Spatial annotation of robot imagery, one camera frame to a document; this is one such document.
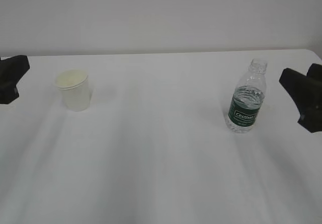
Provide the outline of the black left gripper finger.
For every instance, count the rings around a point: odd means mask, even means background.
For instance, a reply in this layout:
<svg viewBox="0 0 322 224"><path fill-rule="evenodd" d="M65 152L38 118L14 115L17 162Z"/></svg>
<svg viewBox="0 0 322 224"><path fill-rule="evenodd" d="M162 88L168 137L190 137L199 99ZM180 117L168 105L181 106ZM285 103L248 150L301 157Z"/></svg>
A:
<svg viewBox="0 0 322 224"><path fill-rule="evenodd" d="M30 69L28 57L17 55L1 60L1 104L10 104L19 97L17 84Z"/></svg>

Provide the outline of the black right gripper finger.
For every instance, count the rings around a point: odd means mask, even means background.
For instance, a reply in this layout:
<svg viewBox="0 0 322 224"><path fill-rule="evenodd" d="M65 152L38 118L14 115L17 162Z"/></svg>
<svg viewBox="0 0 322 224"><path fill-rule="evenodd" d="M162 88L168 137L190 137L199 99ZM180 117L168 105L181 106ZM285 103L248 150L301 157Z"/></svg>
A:
<svg viewBox="0 0 322 224"><path fill-rule="evenodd" d="M279 83L299 111L298 124L311 133L321 131L321 80L314 80L293 69L285 68Z"/></svg>
<svg viewBox="0 0 322 224"><path fill-rule="evenodd" d="M306 76L314 80L322 80L322 65L313 63L309 67Z"/></svg>

